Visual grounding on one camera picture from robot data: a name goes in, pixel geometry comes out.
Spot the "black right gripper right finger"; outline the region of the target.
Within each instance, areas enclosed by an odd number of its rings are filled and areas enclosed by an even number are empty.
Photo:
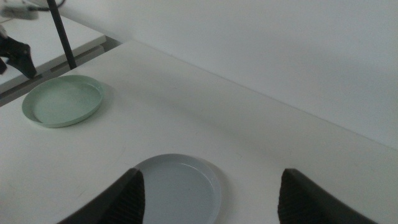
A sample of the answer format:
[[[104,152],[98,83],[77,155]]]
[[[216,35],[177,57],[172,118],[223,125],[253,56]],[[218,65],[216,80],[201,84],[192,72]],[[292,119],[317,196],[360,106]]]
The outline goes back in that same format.
[[[285,169],[282,174],[277,214],[283,224],[374,223],[297,169]]]

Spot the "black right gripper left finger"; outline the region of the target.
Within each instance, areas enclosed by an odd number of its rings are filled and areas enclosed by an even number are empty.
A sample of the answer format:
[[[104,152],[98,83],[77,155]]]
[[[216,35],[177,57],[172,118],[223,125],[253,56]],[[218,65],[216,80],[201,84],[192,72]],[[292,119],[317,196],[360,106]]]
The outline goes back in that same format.
[[[131,168],[61,223],[142,223],[145,207],[143,174]]]

